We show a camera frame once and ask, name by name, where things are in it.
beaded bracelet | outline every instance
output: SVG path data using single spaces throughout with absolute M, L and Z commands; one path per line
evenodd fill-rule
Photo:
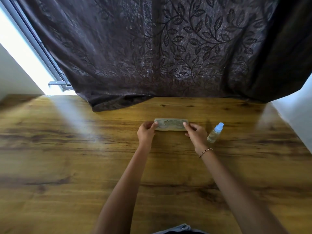
M 213 150 L 212 148 L 209 148 L 209 149 L 206 149 L 204 152 L 202 152 L 201 154 L 200 154 L 200 158 L 202 157 L 202 155 L 205 153 L 205 152 L 207 152 L 208 150 Z

dark curtain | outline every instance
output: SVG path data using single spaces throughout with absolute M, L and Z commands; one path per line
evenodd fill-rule
M 153 96 L 269 102 L 312 71 L 311 0 L 18 0 L 94 111 Z

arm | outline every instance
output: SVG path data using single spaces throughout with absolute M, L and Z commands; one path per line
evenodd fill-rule
M 190 126 L 185 124 L 184 127 L 188 131 L 185 135 L 190 137 L 198 155 L 208 149 L 207 132 L 203 127 L 196 124 Z M 211 150 L 202 155 L 202 160 L 233 212 L 243 234 L 288 234 L 270 210 L 230 173 Z
M 130 233 L 135 200 L 156 127 L 157 123 L 153 122 L 144 122 L 140 126 L 138 149 L 103 206 L 93 234 Z

bottle cap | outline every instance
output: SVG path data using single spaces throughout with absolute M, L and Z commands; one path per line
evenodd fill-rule
M 215 132 L 221 132 L 223 129 L 224 124 L 220 122 L 216 127 L 215 127 Z

wood grain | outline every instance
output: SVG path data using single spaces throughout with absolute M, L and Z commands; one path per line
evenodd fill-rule
M 211 130 L 222 161 L 291 233 L 312 230 L 312 157 L 271 104 L 153 98 L 92 112 L 78 96 L 10 95 L 0 105 L 0 233 L 89 233 L 131 159 L 145 120 L 186 118 Z M 183 132 L 157 132 L 131 233 L 187 223 L 240 233 Z

